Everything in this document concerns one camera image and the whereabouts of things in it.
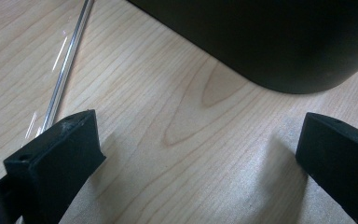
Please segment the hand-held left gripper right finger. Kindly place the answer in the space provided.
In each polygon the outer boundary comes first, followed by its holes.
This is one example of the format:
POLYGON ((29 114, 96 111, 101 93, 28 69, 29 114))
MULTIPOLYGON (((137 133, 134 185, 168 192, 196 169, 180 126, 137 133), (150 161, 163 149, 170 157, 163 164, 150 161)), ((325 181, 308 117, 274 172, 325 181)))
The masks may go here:
POLYGON ((358 224, 358 129, 339 119, 308 113, 296 161, 358 224))

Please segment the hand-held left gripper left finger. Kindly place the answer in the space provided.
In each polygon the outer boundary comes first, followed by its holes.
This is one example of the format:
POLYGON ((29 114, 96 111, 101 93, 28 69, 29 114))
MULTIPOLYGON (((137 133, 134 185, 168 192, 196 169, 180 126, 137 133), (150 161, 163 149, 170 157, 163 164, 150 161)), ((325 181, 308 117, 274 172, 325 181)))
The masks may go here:
POLYGON ((6 158, 25 223, 58 224, 104 160, 93 110, 61 119, 6 158))

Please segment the square metal tray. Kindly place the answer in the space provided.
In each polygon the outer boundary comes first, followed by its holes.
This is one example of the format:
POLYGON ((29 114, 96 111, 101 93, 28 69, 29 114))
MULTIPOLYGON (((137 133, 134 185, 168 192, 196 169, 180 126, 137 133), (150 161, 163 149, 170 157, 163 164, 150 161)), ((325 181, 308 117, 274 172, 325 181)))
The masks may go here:
POLYGON ((274 91, 326 91, 358 72, 358 0, 129 2, 274 91))

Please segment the clear glass rod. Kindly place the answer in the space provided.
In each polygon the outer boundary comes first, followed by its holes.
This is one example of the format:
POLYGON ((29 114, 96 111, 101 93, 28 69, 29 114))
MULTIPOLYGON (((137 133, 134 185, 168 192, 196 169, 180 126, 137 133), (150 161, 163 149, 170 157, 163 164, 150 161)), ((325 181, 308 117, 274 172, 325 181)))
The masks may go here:
POLYGON ((61 103, 63 91, 66 85, 66 80, 70 75, 72 64, 76 57, 77 49, 89 20, 93 5, 94 0, 84 1, 83 7, 76 22, 76 27, 69 42, 68 49, 63 58, 62 67, 51 95, 43 124, 38 131, 39 134, 49 129, 56 118, 56 114, 61 103))

